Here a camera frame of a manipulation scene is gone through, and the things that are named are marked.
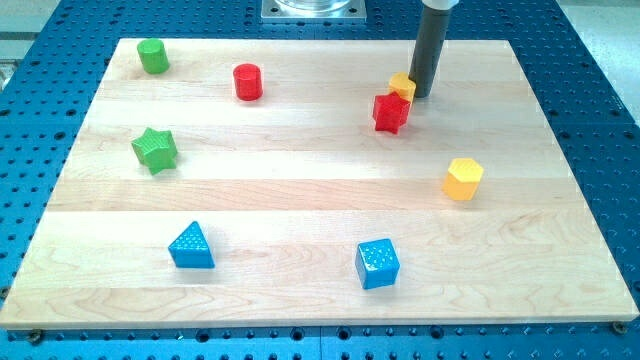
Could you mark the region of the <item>white cylindrical tool holder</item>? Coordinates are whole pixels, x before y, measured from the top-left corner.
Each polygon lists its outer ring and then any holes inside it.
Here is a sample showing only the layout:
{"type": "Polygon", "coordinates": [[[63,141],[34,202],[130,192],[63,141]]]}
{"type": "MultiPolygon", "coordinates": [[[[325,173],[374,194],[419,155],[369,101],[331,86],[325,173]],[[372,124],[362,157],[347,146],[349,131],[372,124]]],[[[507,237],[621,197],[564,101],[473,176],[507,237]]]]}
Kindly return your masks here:
{"type": "Polygon", "coordinates": [[[422,0],[422,3],[433,10],[449,11],[458,4],[458,0],[422,0]]]}

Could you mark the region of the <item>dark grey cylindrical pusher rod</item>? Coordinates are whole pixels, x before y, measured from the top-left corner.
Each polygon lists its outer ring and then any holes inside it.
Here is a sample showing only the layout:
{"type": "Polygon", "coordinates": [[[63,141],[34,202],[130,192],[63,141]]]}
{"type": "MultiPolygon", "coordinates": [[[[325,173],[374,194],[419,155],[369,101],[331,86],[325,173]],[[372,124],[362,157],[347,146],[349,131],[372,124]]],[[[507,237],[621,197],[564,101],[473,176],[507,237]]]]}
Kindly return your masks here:
{"type": "Polygon", "coordinates": [[[415,98],[426,98],[431,92],[450,15],[450,9],[423,7],[409,71],[409,79],[416,85],[415,98]]]}

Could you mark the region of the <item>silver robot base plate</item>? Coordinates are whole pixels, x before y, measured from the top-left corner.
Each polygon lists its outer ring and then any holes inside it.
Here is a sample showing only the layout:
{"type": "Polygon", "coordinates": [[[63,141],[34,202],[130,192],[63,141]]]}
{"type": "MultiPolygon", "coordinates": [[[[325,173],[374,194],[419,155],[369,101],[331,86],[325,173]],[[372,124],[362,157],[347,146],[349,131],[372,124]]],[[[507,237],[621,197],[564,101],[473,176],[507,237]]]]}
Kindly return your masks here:
{"type": "Polygon", "coordinates": [[[262,0],[261,19],[266,23],[364,22],[365,0],[262,0]]]}

